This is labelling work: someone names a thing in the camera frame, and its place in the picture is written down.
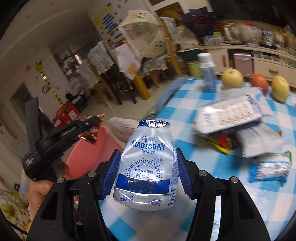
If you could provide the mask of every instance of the dining table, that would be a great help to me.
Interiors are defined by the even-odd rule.
[[[217,90],[221,89],[221,85],[218,81]],[[289,150],[292,153],[287,182],[284,185],[277,180],[250,183],[248,180],[253,159],[242,157],[241,148],[226,155],[197,136],[194,120],[199,107],[217,100],[217,92],[204,93],[203,86],[203,80],[188,78],[155,119],[170,123],[176,147],[182,150],[187,160],[194,161],[199,169],[206,170],[217,178],[239,178],[257,206],[271,240],[274,240],[296,210],[296,95],[290,93],[286,103],[282,104],[273,100],[269,89],[266,98],[273,115],[262,118],[273,130],[282,131],[286,142],[281,151]],[[99,204],[106,226],[119,241],[186,240],[196,200],[189,199],[185,194],[180,179],[174,205],[160,211],[133,210],[116,202],[112,195],[113,190],[111,195]],[[218,238],[220,217],[221,197],[217,196],[211,240]]]

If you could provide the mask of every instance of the red snack bag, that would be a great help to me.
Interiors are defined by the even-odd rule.
[[[86,116],[85,119],[89,119],[91,118],[92,116]],[[95,144],[96,141],[98,140],[98,136],[97,136],[97,133],[98,133],[98,127],[102,124],[102,121],[105,117],[105,114],[101,114],[101,115],[97,115],[97,117],[100,119],[99,123],[90,128],[88,131],[82,133],[82,134],[79,134],[78,137],[91,143],[91,144]]]

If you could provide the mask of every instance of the blue snack bag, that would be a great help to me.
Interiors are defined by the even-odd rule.
[[[292,163],[292,154],[286,151],[282,154],[267,153],[257,157],[250,166],[249,182],[258,180],[279,180],[286,183]]]

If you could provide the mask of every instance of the yellow apple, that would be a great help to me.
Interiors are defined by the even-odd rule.
[[[285,102],[290,94],[290,87],[288,82],[279,75],[275,76],[271,83],[272,96],[279,102]]]
[[[227,69],[224,71],[221,81],[223,83],[223,89],[241,88],[244,82],[244,77],[236,69]]]

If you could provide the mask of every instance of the pink chair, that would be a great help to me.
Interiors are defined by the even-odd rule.
[[[123,149],[110,136],[106,126],[98,128],[98,140],[93,145],[84,140],[79,140],[70,153],[67,164],[70,167],[70,175],[76,179],[89,171],[96,170],[101,162],[108,161],[115,149]]]

